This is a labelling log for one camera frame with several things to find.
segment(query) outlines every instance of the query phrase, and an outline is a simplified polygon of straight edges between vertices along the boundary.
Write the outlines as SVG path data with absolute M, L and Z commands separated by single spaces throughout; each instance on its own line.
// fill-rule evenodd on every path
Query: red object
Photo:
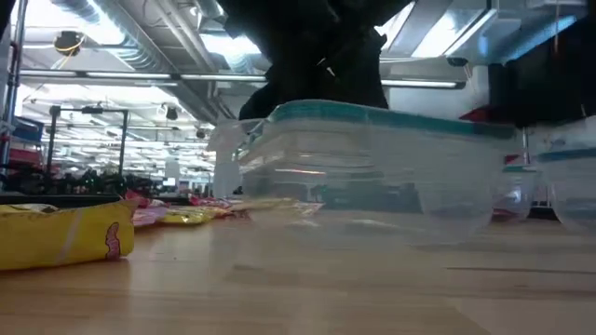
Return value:
M 11 162 L 29 163 L 39 165 L 41 162 L 41 153 L 22 149 L 10 149 L 8 159 Z

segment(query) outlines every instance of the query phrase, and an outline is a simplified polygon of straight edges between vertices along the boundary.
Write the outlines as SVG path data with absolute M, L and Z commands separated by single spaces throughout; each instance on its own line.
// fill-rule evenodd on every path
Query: wooden table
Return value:
M 0 334 L 596 332 L 596 241 L 557 223 L 369 251 L 251 234 L 151 228 L 122 261 L 0 274 Z

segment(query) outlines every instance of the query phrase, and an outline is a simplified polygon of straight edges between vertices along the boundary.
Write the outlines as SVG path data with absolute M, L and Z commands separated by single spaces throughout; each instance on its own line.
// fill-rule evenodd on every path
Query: teal lid rim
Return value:
M 537 159 L 540 163 L 558 162 L 581 158 L 596 157 L 596 148 L 575 149 L 560 152 L 539 154 Z
M 515 128 L 510 126 L 447 120 L 328 100 L 287 102 L 278 106 L 269 115 L 267 121 L 270 123 L 279 123 L 300 118 L 317 118 L 348 123 L 370 123 L 383 127 L 407 127 L 456 135 L 485 136 L 502 140 L 511 139 L 515 135 Z

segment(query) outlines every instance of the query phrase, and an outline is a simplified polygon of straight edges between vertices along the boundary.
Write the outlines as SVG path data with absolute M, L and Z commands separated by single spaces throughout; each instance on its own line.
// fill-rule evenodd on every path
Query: fluorescent light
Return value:
M 383 46 L 383 50 L 391 48 L 396 37 L 398 37 L 401 28 L 403 28 L 403 24 L 410 17 L 414 5 L 415 2 L 412 1 L 410 4 L 408 4 L 408 6 L 404 7 L 400 13 L 387 21 L 383 26 L 374 27 L 379 34 L 387 36 L 387 42 Z
M 135 133 L 130 133 L 130 132 L 128 132 L 128 133 L 127 133 L 127 135 L 128 135 L 128 136 L 131 136 L 131 137 L 133 137 L 133 138 L 135 138 L 135 139 L 137 139 L 137 140 L 141 140 L 141 141 L 149 141 L 149 139 L 147 139 L 146 137 L 143 137 L 143 136 L 141 136 L 141 135 L 137 135 L 137 134 L 135 134 Z
M 97 118 L 97 117 L 93 117 L 93 116 L 91 116 L 91 117 L 89 118 L 89 122 L 90 122 L 90 123 L 95 123 L 95 124 L 98 124 L 98 125 L 100 125 L 100 126 L 110 126 L 110 124 L 109 124 L 109 123 L 107 123 L 107 122 L 105 122 L 105 121 L 103 121 L 103 120 L 100 120 L 100 119 L 99 119 L 99 118 Z
M 44 76 L 44 77 L 76 77 L 75 71 L 56 70 L 21 70 L 21 76 Z
M 484 14 L 480 20 L 476 21 L 472 27 L 470 27 L 461 37 L 457 39 L 457 41 L 455 41 L 451 47 L 447 49 L 447 51 L 445 51 L 445 55 L 449 56 L 453 54 L 458 48 L 464 45 L 464 43 L 466 43 L 470 37 L 472 37 L 480 28 L 482 28 L 486 22 L 495 17 L 497 12 L 498 11 L 496 9 L 491 9 Z
M 181 79 L 185 80 L 212 80 L 212 81 L 233 81 L 233 82 L 266 82 L 264 75 L 246 74 L 182 74 Z
M 42 142 L 49 142 L 48 138 L 44 138 L 41 140 Z M 121 141 L 116 140 L 105 140 L 105 139 L 55 139 L 55 143 L 68 143 L 72 145 L 77 144 L 120 144 Z M 153 149 L 162 149 L 165 145 L 164 141 L 126 141 L 127 146 L 133 147 L 146 147 L 146 148 L 153 148 Z M 196 142 L 196 141 L 168 141 L 168 147 L 188 147 L 188 148 L 205 148 L 207 147 L 206 142 Z
M 141 73 L 110 73 L 110 72 L 87 72 L 87 76 L 94 78 L 110 79 L 170 79 L 169 74 L 141 74 Z
M 261 50 L 246 36 L 232 38 L 229 36 L 202 33 L 201 38 L 209 52 L 223 56 L 260 55 Z
M 474 22 L 482 10 L 451 10 L 445 14 L 428 31 L 425 38 L 416 51 L 412 54 L 414 58 L 433 58 L 445 53 L 457 39 L 466 31 L 467 27 Z
M 417 80 L 393 80 L 383 79 L 381 83 L 385 87 L 427 87 L 427 88 L 455 88 L 455 82 L 417 81 Z

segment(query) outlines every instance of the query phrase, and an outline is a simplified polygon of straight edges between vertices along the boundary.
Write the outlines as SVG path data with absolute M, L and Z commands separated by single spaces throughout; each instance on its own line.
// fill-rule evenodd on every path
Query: plastic tub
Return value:
M 596 148 L 540 154 L 537 161 L 562 224 L 596 234 Z
M 494 219 L 510 221 L 527 218 L 532 208 L 537 178 L 535 167 L 505 167 L 495 186 Z
M 409 120 L 400 124 L 403 132 L 391 127 L 396 121 L 388 114 Z M 493 177 L 513 136 L 509 127 L 306 100 L 278 107 L 238 159 L 246 196 L 322 205 L 298 229 L 302 237 L 369 247 L 454 243 L 488 224 Z M 253 218 L 269 228 L 300 226 L 283 213 Z

